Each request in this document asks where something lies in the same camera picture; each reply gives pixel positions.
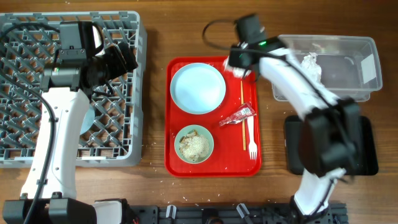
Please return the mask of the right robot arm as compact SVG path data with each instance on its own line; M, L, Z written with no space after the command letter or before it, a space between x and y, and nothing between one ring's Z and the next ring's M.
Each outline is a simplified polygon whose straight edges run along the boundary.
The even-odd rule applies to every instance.
M358 170L362 154L359 105L317 83L277 37L231 46L228 64L246 70L257 66L260 76L282 92L302 120L298 156L304 170L292 207L302 223L320 217L338 180Z

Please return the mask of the red snack wrapper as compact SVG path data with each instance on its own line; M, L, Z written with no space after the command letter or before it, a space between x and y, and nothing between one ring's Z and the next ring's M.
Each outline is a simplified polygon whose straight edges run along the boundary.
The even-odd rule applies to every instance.
M238 124L244 121L246 118L250 116L255 116L256 111L253 109L252 104L250 102L242 104L236 112L229 115L225 119L219 122L220 126L224 126L226 124Z

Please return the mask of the light blue cup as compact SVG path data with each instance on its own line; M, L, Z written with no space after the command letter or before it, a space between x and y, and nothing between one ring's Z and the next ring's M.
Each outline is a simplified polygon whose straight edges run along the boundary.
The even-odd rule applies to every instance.
M92 105L90 105L88 111L85 114L85 117L83 118L80 134L86 133L93 125L94 120L95 120L95 109Z

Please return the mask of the white napkin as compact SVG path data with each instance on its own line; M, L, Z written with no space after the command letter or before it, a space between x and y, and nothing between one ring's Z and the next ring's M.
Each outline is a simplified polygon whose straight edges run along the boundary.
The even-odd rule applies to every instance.
M317 64L317 54L310 52L304 56L301 67L310 75L310 78L320 86L323 86L322 79L322 68Z

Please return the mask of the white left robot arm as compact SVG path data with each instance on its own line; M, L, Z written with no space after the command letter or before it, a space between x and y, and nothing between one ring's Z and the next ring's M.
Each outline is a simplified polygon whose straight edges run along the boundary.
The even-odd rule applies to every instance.
M76 199L75 168L80 130L95 87L138 67L126 43L106 48L62 49L47 64L38 98L42 115L35 156L18 200L7 200L6 223L139 223L126 199L90 205Z

